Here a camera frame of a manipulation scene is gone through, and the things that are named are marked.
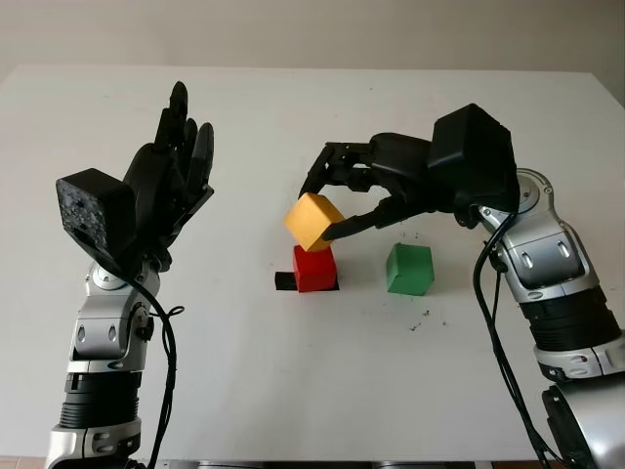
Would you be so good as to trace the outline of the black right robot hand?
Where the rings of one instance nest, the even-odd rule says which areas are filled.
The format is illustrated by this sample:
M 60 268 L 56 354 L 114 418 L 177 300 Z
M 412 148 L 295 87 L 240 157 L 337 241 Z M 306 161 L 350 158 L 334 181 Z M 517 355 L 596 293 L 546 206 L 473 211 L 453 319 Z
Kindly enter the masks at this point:
M 367 143 L 327 143 L 300 190 L 318 194 L 326 186 L 352 192 L 385 189 L 389 196 L 371 211 L 333 222 L 321 238 L 332 241 L 369 228 L 383 229 L 422 213 L 451 213 L 454 196 L 428 170 L 431 143 L 397 133 L 374 135 Z

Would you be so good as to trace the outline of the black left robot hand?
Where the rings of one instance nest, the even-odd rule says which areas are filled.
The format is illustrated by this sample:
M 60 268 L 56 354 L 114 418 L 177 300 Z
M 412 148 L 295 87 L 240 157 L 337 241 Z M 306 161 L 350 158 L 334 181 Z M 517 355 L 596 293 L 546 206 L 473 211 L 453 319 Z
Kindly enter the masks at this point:
M 188 89 L 178 81 L 162 109 L 154 141 L 136 153 L 124 176 L 136 197 L 136 243 L 161 272 L 185 223 L 212 196 L 214 129 L 188 117 Z

